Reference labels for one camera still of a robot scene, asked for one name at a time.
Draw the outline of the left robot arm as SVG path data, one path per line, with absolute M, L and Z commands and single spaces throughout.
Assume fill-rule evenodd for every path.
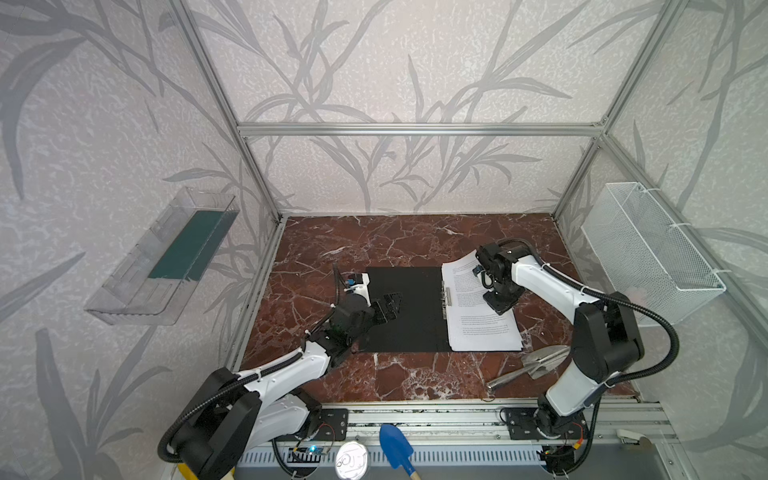
M 300 431 L 310 414 L 301 387 L 339 366 L 372 328 L 395 320 L 402 299 L 349 289 L 294 351 L 251 370 L 215 370 L 161 436 L 158 457 L 198 479 L 222 479 L 246 450 Z

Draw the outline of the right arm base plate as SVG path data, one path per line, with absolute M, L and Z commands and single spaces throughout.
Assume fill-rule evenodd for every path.
M 506 407 L 500 419 L 511 440 L 584 440 L 589 432 L 582 412 L 558 416 L 548 407 Z

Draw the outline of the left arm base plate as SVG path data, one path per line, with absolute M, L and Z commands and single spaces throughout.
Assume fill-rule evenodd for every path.
M 346 408 L 322 408 L 309 412 L 297 435 L 303 439 L 319 441 L 343 441 L 349 425 L 349 410 Z

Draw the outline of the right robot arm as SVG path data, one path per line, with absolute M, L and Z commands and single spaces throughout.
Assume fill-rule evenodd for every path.
M 537 400 L 534 424 L 546 438 L 561 436 L 588 407 L 596 406 L 614 386 L 655 375 L 672 365 L 680 350 L 679 335 L 656 312 L 635 304 L 619 292 L 604 293 L 581 284 L 544 262 L 535 247 L 510 238 L 476 249 L 479 265 L 473 273 L 486 289 L 484 300 L 505 313 L 529 291 L 571 321 L 571 362 L 558 381 Z M 645 355 L 636 316 L 641 314 L 663 328 L 669 350 L 656 364 L 629 370 Z

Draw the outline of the teal folder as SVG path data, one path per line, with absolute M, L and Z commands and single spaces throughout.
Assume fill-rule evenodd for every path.
M 447 353 L 449 346 L 442 272 L 439 267 L 371 267 L 372 299 L 399 292 L 398 318 L 373 327 L 360 340 L 368 353 Z

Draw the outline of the paper sheet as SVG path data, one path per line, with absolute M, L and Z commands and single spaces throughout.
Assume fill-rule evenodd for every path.
M 474 252 L 441 267 L 450 348 L 455 352 L 519 352 L 522 337 L 511 310 L 497 314 L 473 270 Z

